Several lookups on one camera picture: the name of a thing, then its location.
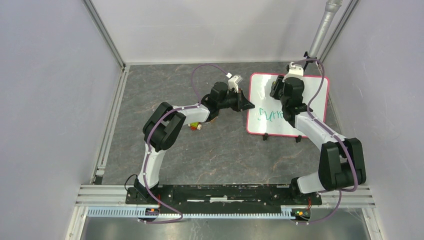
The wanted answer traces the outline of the pink framed whiteboard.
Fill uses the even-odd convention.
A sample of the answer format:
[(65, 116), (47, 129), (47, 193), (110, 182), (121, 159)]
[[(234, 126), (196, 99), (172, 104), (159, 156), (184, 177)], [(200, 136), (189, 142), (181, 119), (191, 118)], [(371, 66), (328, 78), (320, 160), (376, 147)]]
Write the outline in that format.
[[(246, 130), (249, 134), (282, 137), (302, 136), (304, 133), (294, 129), (284, 120), (282, 105), (279, 100), (270, 97), (271, 85), (277, 79), (277, 73), (255, 72), (250, 77), (248, 100), (255, 105), (255, 108), (247, 112)], [(308, 104), (313, 95), (317, 92), (322, 78), (316, 75), (306, 75), (303, 78), (305, 89), (303, 92), (303, 102)], [(330, 81), (324, 78), (323, 85), (317, 97), (312, 101), (310, 107), (313, 112), (322, 120), (326, 119), (328, 93)]]

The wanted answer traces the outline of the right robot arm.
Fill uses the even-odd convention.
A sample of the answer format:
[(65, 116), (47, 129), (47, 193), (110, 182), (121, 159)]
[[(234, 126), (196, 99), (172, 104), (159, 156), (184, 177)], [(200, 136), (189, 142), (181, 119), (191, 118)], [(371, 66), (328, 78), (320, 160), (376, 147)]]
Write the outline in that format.
[(283, 118), (306, 135), (319, 149), (318, 170), (296, 177), (289, 185), (289, 199), (302, 204), (309, 193), (355, 191), (367, 179), (363, 146), (357, 138), (346, 138), (322, 122), (304, 103), (304, 81), (279, 75), (271, 85), (270, 97), (280, 101)]

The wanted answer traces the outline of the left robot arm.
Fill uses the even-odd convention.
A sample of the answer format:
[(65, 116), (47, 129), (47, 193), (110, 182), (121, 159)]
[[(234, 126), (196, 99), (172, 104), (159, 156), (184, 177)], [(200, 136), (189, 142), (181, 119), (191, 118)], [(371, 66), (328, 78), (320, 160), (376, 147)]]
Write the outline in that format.
[(141, 172), (134, 182), (138, 197), (145, 204), (157, 198), (154, 188), (159, 183), (159, 172), (168, 149), (176, 142), (183, 126), (193, 123), (206, 123), (215, 119), (221, 109), (242, 112), (254, 109), (240, 88), (230, 88), (225, 82), (216, 82), (209, 94), (199, 103), (186, 106), (173, 106), (162, 102), (143, 127), (145, 155)]

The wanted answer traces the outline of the red yellow toy block car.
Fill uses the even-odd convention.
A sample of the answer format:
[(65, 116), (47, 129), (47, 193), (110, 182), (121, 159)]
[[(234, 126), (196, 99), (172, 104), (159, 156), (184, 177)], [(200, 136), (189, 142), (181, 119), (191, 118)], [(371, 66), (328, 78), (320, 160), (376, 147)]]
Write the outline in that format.
[(201, 122), (192, 122), (189, 123), (188, 126), (192, 131), (199, 131), (202, 129), (202, 123)]

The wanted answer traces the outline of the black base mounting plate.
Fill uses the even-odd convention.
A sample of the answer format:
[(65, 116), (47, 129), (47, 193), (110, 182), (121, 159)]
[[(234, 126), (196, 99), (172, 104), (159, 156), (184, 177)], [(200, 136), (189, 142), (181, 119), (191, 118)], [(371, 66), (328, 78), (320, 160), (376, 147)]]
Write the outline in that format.
[(127, 205), (159, 214), (277, 214), (282, 206), (320, 206), (317, 193), (294, 193), (287, 184), (163, 184), (148, 192), (126, 190)]

